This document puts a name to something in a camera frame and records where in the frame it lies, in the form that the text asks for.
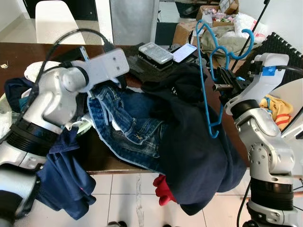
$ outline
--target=yellow cloth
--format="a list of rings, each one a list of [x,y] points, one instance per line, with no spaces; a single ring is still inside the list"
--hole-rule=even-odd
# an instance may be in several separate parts
[[[294,108],[288,102],[271,95],[266,95],[259,105],[271,113],[273,120],[280,130],[283,130],[291,121],[290,114],[293,112]]]

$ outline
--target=brown table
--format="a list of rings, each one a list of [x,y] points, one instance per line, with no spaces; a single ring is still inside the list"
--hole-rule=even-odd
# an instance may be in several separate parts
[[[24,76],[24,71],[29,64],[36,61],[43,61],[51,46],[51,44],[0,43],[0,65],[7,61],[9,63],[7,69],[0,68],[0,93],[2,94],[4,92],[3,85],[7,79]],[[61,45],[54,53],[54,56],[75,47],[77,47],[77,45]],[[103,48],[100,45],[86,45],[85,49],[90,58],[103,53]],[[209,72],[205,71],[205,73],[209,76],[205,83],[208,103],[219,112],[219,94],[212,91],[213,83],[210,79]],[[140,87],[140,82],[131,75],[127,76],[127,84],[132,87]],[[223,126],[233,145],[248,165],[247,151],[238,136],[234,121],[232,117],[225,113],[223,115]],[[147,170],[129,165],[115,157],[110,149],[100,140],[94,129],[90,129],[79,138],[79,145],[81,151],[89,151],[87,157],[81,161],[81,164],[90,174],[148,172]]]

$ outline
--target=floor tile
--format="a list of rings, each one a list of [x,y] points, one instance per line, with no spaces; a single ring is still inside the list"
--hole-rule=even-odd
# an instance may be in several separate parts
[[[223,192],[223,193],[216,193],[217,195],[244,195],[247,189],[248,184],[250,183],[250,170],[246,170],[240,184],[235,187],[234,189]]]
[[[94,29],[94,30],[100,32],[99,22],[98,21],[92,21],[92,27],[91,27],[91,29]]]
[[[108,221],[125,221],[130,227],[138,227],[136,195],[111,195]]]
[[[154,195],[141,195],[141,206],[144,213],[144,227],[162,227],[170,224],[173,227],[205,227],[203,212],[188,216],[181,207],[169,202],[159,205],[159,198]],[[130,227],[139,227],[136,195],[111,195],[108,221],[123,220]]]
[[[203,209],[206,226],[208,227],[235,227],[237,222],[237,214],[241,205],[242,199],[240,196],[216,195]],[[240,226],[245,221],[250,220],[250,215],[243,207]]]
[[[303,209],[303,197],[294,198],[294,206]],[[303,226],[303,211],[298,211],[298,226]]]
[[[137,179],[141,178],[141,194],[155,194],[156,188],[152,185],[157,173],[144,174],[115,174],[113,176],[112,194],[136,194]]]
[[[90,29],[92,28],[92,23],[90,20],[76,20],[76,23],[78,25],[78,28],[90,28]],[[84,41],[86,41],[89,35],[90,33],[88,32],[82,32]]]
[[[16,222],[15,227],[103,227],[107,225],[110,195],[96,195],[97,201],[79,220],[72,219],[64,210],[54,211],[36,201],[29,216]]]
[[[21,22],[13,31],[11,31],[1,42],[8,43],[36,43],[36,30],[31,19]]]
[[[159,10],[161,10],[162,22],[178,23],[180,15],[174,2],[160,2]]]
[[[165,206],[159,205],[159,198],[154,195],[142,195],[144,227],[162,227],[169,224],[173,227],[205,227],[203,212],[193,216],[187,215],[175,202]]]
[[[92,175],[96,187],[92,194],[110,194],[113,175]]]
[[[141,175],[141,194],[156,194],[156,187],[152,185],[154,179],[156,179],[158,173],[145,173]]]
[[[102,40],[98,35],[89,33],[85,43],[87,45],[102,45]]]
[[[31,21],[31,23],[33,24],[34,28],[36,29],[36,20],[31,18],[29,19]]]
[[[136,194],[138,174],[114,174],[112,194]]]

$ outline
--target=plastic hanger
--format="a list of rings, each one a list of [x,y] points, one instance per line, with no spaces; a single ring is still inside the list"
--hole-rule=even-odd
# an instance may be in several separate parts
[[[232,58],[234,58],[236,60],[240,60],[242,58],[245,58],[249,54],[249,52],[251,51],[251,49],[253,47],[253,44],[254,44],[254,35],[253,35],[252,31],[250,31],[249,29],[243,29],[242,30],[243,33],[246,32],[246,33],[248,33],[250,35],[250,45],[248,47],[248,50],[243,55],[236,56],[233,52],[228,52],[227,49],[224,46],[219,46],[218,41],[217,41],[217,39],[216,39],[216,37],[215,37],[212,29],[206,23],[204,23],[203,20],[199,20],[197,22],[197,24],[196,24],[197,46],[198,46],[199,64],[200,64],[200,76],[201,76],[202,92],[203,92],[204,104],[205,104],[206,119],[207,119],[209,134],[214,139],[214,138],[216,138],[218,136],[219,131],[216,131],[213,134],[212,127],[214,127],[214,126],[216,126],[218,124],[221,124],[222,115],[223,115],[223,105],[221,104],[218,120],[216,122],[214,122],[214,123],[211,123],[210,119],[209,119],[207,98],[206,98],[205,85],[204,85],[204,80],[203,80],[202,58],[201,58],[201,52],[200,52],[200,39],[198,37],[198,34],[201,32],[201,30],[204,27],[206,27],[207,30],[210,32],[210,34],[211,34],[211,36],[212,36],[212,38],[214,40],[215,47],[216,47],[212,51],[212,53],[210,54],[210,57],[209,57],[210,72],[211,72],[211,76],[212,76],[212,79],[213,79],[214,82],[217,81],[217,79],[214,77],[213,60],[212,60],[213,54],[216,53],[219,49],[223,50],[225,52],[225,56],[226,56],[225,68],[228,69],[230,57],[232,57]]]

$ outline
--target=white cloth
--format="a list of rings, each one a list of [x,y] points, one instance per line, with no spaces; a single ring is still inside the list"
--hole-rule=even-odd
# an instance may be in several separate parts
[[[117,125],[114,119],[112,120],[112,126],[116,131],[121,131],[120,127]]]
[[[88,130],[91,128],[93,125],[92,119],[90,117],[89,113],[86,113],[83,117],[81,117],[81,120],[76,121],[76,122],[68,122],[65,127],[67,130],[71,130],[72,127],[79,127],[78,129],[78,134],[80,132],[83,132],[84,130]]]
[[[0,138],[5,136],[12,124],[12,110],[5,94],[0,98]]]
[[[137,92],[137,93],[144,93],[144,91],[142,91],[141,88],[129,87],[129,86],[127,86],[126,88],[127,88],[127,89],[130,89],[130,90],[132,90],[132,91],[134,91],[134,92]]]
[[[29,88],[28,90],[26,90],[25,92],[23,92],[22,95],[21,95],[21,98],[28,97],[31,90],[32,89]]]
[[[38,61],[38,62],[34,62],[32,64],[30,64],[27,69],[24,71],[24,76],[26,79],[35,82],[36,78],[39,74],[40,68],[42,66],[43,61]],[[56,62],[56,61],[48,61],[45,65],[44,70],[47,70],[51,67],[55,67],[58,66],[60,64],[60,62]]]

